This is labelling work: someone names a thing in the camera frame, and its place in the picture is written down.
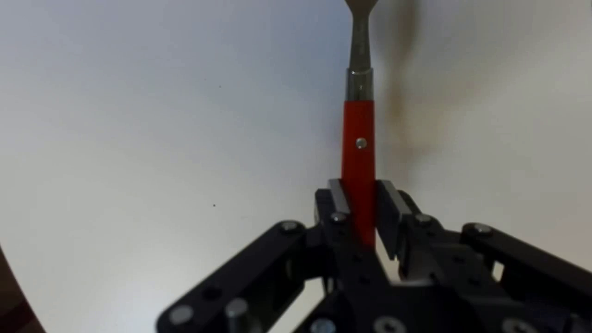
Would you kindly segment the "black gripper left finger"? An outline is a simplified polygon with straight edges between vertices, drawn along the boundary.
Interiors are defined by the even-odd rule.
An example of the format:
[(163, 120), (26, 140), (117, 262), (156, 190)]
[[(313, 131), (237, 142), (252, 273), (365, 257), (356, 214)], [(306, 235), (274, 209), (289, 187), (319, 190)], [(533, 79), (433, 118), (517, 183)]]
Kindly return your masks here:
[(311, 279), (322, 299), (298, 331), (343, 331), (378, 266), (354, 227), (354, 201), (332, 179), (315, 192), (317, 224), (282, 220), (169, 305), (156, 333), (269, 333)]

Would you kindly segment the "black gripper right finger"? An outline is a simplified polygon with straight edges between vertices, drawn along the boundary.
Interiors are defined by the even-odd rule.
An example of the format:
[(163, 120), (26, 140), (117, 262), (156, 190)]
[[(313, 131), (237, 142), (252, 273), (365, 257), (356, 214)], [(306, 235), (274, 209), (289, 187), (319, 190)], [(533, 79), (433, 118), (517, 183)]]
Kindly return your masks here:
[(378, 231), (404, 281), (446, 292), (454, 333), (592, 333), (592, 273), (481, 222), (461, 231), (376, 185)]

